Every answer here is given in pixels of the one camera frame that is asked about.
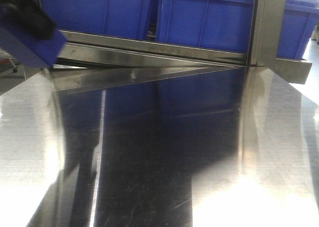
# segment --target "reflective metal table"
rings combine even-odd
[[[0,226],[319,226],[319,107],[244,74],[43,71],[0,96]]]

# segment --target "black object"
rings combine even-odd
[[[55,23],[33,0],[0,0],[10,16],[39,39],[51,39]]]

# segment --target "floor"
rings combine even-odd
[[[309,41],[304,59],[313,63],[307,81],[305,85],[291,85],[319,105],[319,45],[317,45],[315,40]],[[9,63],[1,64],[0,62],[0,95],[19,85],[39,71],[38,69],[25,68],[21,64],[17,66],[18,72],[14,73]]]

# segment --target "metal shelf frame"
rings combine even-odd
[[[64,30],[68,42],[60,60],[126,67],[268,67],[288,82],[303,84],[312,63],[277,58],[285,2],[255,0],[247,54]]]

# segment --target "blue storage crate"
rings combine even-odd
[[[50,40],[36,38],[0,8],[0,46],[24,65],[51,67],[65,42],[65,36],[57,29]]]
[[[151,0],[41,0],[59,28],[133,39],[147,35]]]
[[[254,0],[159,0],[157,41],[247,52]]]
[[[157,41],[247,52],[253,1],[159,0]],[[317,19],[317,8],[286,4],[278,56],[302,59]]]
[[[286,4],[277,56],[302,59],[318,19],[318,8]]]

